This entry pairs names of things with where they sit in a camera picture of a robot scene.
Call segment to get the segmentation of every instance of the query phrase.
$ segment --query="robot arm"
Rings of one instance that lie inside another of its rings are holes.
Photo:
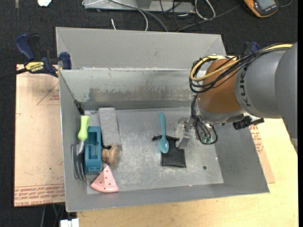
[[[190,74],[199,120],[210,125],[236,122],[245,113],[282,118],[298,152],[297,47],[297,42],[276,44],[234,58],[202,58]],[[214,62],[197,78],[206,61]]]

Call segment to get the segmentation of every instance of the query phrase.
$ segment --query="black object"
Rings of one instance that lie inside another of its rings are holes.
[[[84,110],[83,110],[83,108],[81,107],[81,103],[78,102],[77,100],[75,100],[74,102],[75,102],[75,105],[77,106],[77,109],[79,110],[79,113],[80,113],[80,114],[84,114]]]
[[[162,136],[155,136],[152,140],[159,140]],[[166,136],[169,142],[169,150],[167,153],[162,153],[162,166],[186,167],[184,149],[176,147],[176,141],[179,138]]]
[[[264,119],[257,119],[255,121],[251,121],[251,118],[249,116],[245,116],[243,119],[237,122],[233,122],[233,126],[236,130],[246,128],[250,126],[251,124],[257,125],[259,123],[264,123]]]

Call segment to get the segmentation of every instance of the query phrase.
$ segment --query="black carpet floor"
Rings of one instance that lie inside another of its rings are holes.
[[[238,5],[233,11],[212,21],[193,26],[182,33],[221,34],[228,54],[242,53],[244,43],[256,42],[260,47],[278,42],[298,40],[298,0],[278,0],[282,7],[274,15],[257,18],[244,9],[242,0],[210,0],[220,15]],[[86,10],[82,0],[52,0],[47,8],[39,7],[37,0],[0,0],[0,68],[2,75],[14,72],[15,65],[25,62],[17,50],[14,40],[23,33],[40,34],[41,50],[56,56],[55,27],[93,27],[144,30],[143,16],[137,11]],[[170,32],[175,32],[195,21],[176,18],[172,14],[154,13]],[[148,16],[150,31],[164,31],[163,27]],[[43,206],[31,208],[13,207],[14,186],[14,140],[15,140],[15,96],[14,77],[0,81],[0,226],[39,226]],[[52,226],[54,214],[51,206],[46,208],[45,226]]]

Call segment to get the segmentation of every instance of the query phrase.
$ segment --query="gray metal bin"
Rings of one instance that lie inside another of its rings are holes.
[[[61,70],[60,104],[66,209],[69,212],[191,201],[268,192],[249,129],[217,125],[210,146],[194,137],[184,148],[186,168],[162,167],[159,112],[173,136],[190,116],[189,71],[193,61],[225,55],[220,35],[57,28],[58,54],[71,55],[72,70]],[[74,178],[71,145],[77,142],[80,113],[92,117],[101,107],[116,109],[121,160],[111,170],[119,187],[100,193]]]

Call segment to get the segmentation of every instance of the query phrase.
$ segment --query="blue clamp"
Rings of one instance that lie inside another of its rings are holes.
[[[26,56],[27,61],[24,63],[24,69],[16,71],[16,74],[28,71],[33,74],[44,73],[58,77],[58,70],[53,66],[53,64],[59,61],[63,62],[63,69],[71,69],[71,59],[67,52],[62,52],[60,57],[51,60],[48,60],[46,57],[36,58],[37,56],[35,56],[35,53],[32,51],[31,46],[29,45],[29,39],[31,41],[31,45],[36,48],[36,53],[39,54],[39,35],[29,36],[27,33],[20,35],[15,40],[15,45],[17,49]]]
[[[59,57],[62,60],[63,69],[71,70],[71,57],[70,57],[70,55],[67,52],[62,52]]]
[[[102,172],[101,158],[101,128],[89,126],[88,138],[84,146],[85,174],[99,174]]]

